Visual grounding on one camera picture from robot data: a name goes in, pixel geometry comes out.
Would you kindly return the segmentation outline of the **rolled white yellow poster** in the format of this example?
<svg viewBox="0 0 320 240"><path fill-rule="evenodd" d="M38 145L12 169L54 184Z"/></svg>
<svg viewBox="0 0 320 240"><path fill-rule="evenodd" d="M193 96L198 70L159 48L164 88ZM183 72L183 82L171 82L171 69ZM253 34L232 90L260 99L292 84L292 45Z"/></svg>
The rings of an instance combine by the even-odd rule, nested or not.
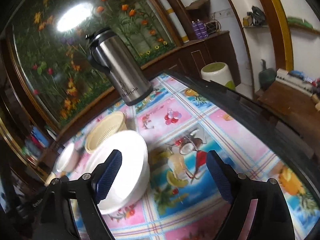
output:
<svg viewBox="0 0 320 240"><path fill-rule="evenodd" d="M175 28L177 29L177 32L182 39L183 43L189 42L189 37L187 33L184 30L183 25L181 24L180 20L178 19L178 16L176 15L175 11L173 10L171 4L168 0L159 0L161 5L163 6L164 10L167 12L167 15L171 19L172 23L174 24Z"/></svg>

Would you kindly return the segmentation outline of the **purple bottle pair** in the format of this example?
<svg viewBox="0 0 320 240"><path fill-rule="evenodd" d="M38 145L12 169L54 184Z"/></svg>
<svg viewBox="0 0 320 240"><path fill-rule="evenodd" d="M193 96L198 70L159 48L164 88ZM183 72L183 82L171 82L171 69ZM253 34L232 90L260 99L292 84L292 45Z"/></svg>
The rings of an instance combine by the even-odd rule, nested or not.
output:
<svg viewBox="0 0 320 240"><path fill-rule="evenodd" d="M192 21L191 26L198 40L208 37L206 26L201 20Z"/></svg>

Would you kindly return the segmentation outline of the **dark green vase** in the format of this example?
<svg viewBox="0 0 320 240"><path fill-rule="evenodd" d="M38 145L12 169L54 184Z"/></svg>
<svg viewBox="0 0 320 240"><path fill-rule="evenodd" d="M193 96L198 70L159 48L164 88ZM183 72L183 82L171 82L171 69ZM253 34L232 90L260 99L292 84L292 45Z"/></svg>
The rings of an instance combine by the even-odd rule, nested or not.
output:
<svg viewBox="0 0 320 240"><path fill-rule="evenodd" d="M266 61L264 59L261 59L261 65L263 70L258 75L259 84L262 90L267 90L276 80L277 74L273 68L266 68Z"/></svg>

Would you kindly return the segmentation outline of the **wooden side table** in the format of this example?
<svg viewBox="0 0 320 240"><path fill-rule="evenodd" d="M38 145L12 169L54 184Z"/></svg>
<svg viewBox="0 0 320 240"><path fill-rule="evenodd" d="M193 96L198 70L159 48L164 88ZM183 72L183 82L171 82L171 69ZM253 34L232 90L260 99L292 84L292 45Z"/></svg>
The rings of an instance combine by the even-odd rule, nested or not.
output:
<svg viewBox="0 0 320 240"><path fill-rule="evenodd" d="M260 104L290 125L319 154L319 111L310 97L278 81L256 95Z"/></svg>

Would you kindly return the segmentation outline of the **white green plastic stool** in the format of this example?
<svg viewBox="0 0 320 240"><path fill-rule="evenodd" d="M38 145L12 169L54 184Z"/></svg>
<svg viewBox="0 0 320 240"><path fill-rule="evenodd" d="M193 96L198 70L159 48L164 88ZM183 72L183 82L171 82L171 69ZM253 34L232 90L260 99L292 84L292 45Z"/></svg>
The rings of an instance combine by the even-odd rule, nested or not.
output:
<svg viewBox="0 0 320 240"><path fill-rule="evenodd" d="M226 63L214 62L201 69L201 77L206 81L214 81L229 89L235 90L235 84Z"/></svg>

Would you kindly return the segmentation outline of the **white foam bowl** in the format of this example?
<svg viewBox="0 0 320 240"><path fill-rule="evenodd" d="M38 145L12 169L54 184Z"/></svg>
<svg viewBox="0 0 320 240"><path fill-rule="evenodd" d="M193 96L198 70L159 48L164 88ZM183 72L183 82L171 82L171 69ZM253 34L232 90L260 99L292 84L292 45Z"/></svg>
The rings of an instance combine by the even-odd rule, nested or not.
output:
<svg viewBox="0 0 320 240"><path fill-rule="evenodd" d="M84 173L93 172L113 150L121 152L122 164L107 197L98 204L102 215L135 204L142 198L149 184L147 144L144 138L133 130L120 131L107 138L89 158Z"/></svg>

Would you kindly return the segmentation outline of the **dark wooden wall cabinet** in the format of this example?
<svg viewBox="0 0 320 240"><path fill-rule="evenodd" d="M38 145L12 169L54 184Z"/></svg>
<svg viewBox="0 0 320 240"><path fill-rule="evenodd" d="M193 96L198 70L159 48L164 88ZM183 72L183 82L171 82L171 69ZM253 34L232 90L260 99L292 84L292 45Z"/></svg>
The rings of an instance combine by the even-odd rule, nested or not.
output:
<svg viewBox="0 0 320 240"><path fill-rule="evenodd" d="M177 28L159 0L149 0L171 35L176 48L141 66L148 78L153 78L165 69L171 69L187 76L200 78L201 69L213 62L228 64L235 85L241 83L240 71L229 31L220 31L201 40L191 27L191 18L181 0L168 0L185 30L189 42L183 43Z"/></svg>

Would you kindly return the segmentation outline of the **stainless steel thermos flask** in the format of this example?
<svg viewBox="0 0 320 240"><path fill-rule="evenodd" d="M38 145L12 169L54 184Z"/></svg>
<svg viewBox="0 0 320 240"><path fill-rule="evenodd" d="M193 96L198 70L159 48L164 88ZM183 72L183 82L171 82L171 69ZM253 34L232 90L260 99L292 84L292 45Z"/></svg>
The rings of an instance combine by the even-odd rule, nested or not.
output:
<svg viewBox="0 0 320 240"><path fill-rule="evenodd" d="M122 39L109 27L86 35L87 59L91 66L104 73L123 101L135 105L153 90L152 84Z"/></svg>

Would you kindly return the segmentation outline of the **flower garden wall painting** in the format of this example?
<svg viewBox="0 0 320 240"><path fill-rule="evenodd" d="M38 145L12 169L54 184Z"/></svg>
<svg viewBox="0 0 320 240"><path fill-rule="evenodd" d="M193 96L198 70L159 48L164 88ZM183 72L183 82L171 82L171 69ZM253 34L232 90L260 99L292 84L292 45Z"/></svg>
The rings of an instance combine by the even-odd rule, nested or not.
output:
<svg viewBox="0 0 320 240"><path fill-rule="evenodd" d="M110 27L139 65L176 46L149 0L25 0L11 26L17 66L59 128L111 87L87 61L87 35Z"/></svg>

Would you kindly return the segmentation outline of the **cream ribbed plastic bowl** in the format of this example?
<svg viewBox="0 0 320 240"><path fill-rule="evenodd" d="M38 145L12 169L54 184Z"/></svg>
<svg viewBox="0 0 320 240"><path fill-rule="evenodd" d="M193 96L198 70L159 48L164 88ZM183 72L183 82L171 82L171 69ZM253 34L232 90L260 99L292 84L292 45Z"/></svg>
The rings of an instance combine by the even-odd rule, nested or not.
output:
<svg viewBox="0 0 320 240"><path fill-rule="evenodd" d="M117 111L104 117L89 132L85 141L85 150L92 154L100 144L117 132L127 130L125 124L126 116L123 112Z"/></svg>

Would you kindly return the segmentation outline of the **colourful fruit print tablecloth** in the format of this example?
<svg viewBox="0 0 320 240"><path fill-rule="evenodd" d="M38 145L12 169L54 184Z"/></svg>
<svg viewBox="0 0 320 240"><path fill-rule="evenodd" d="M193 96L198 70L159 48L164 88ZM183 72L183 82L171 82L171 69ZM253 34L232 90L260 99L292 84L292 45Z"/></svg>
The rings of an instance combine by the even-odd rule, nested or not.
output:
<svg viewBox="0 0 320 240"><path fill-rule="evenodd" d="M274 178L286 199L296 239L305 239L319 222L319 205L293 170L231 115L207 98L161 74L153 92L127 106L123 100L90 121L71 137L80 159L70 179L86 172L85 148L92 129L114 112L125 115L128 129L137 131L149 152L150 181L140 201L103 212L116 239L212 239L222 224L228 203L222 199L206 167L215 150L236 172L250 179Z"/></svg>

